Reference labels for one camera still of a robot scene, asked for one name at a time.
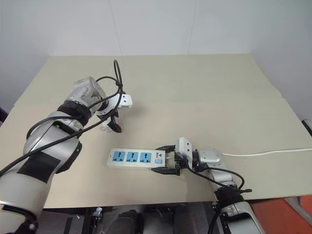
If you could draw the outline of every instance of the blue outlet socket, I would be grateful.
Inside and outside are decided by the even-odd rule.
[[[114,152],[114,156],[113,156],[113,161],[115,162],[123,162],[124,158],[125,158],[125,152],[118,152],[115,151]]]
[[[151,162],[152,161],[152,153],[141,153],[140,162]]]
[[[137,162],[138,152],[128,152],[127,162]]]

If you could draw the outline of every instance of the robotic arm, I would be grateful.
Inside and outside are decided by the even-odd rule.
[[[65,102],[27,134],[23,153],[35,153],[9,170],[2,170],[0,175],[0,227],[3,234],[36,231],[52,178],[54,174],[68,170],[75,161],[82,149],[78,137],[83,132],[105,121],[111,130],[121,132],[116,122],[118,108],[131,107],[132,101],[123,92],[122,81],[116,80],[116,85],[118,92],[107,98],[92,77],[75,82],[74,90]],[[101,121],[84,129],[95,113]],[[50,147],[40,150],[49,144]]]
[[[214,205],[215,215],[209,225],[208,234],[213,233],[214,224],[218,219],[224,234],[265,234],[249,203],[241,195],[251,190],[241,190],[244,185],[242,177],[242,184],[237,186],[233,174],[240,175],[226,167],[220,151],[216,149],[193,151],[191,143],[184,137],[177,140],[175,145],[158,149],[167,153],[174,151],[176,166],[175,169],[159,167],[153,168],[152,171],[165,175],[180,175],[180,169],[187,168],[212,182],[217,203]],[[205,170],[208,171],[209,177],[198,173]]]

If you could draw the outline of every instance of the power outlet socket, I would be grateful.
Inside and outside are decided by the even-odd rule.
[[[107,159],[111,168],[153,168],[164,167],[164,150],[112,149]]]

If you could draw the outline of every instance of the red floor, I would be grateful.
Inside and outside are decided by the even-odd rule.
[[[312,215],[312,195],[301,198],[301,206]],[[312,226],[284,199],[252,205],[266,234],[312,234]]]

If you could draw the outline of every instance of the white power cord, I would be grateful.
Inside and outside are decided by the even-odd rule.
[[[290,153],[290,152],[300,152],[300,151],[312,151],[312,148],[307,149],[292,149],[292,150],[273,150],[273,151],[267,151],[257,154],[247,154],[247,155],[235,155],[235,154],[226,154],[222,153],[225,156],[237,156],[237,157],[247,157],[247,156],[260,156],[260,155],[269,155],[269,154],[275,154],[275,153]]]

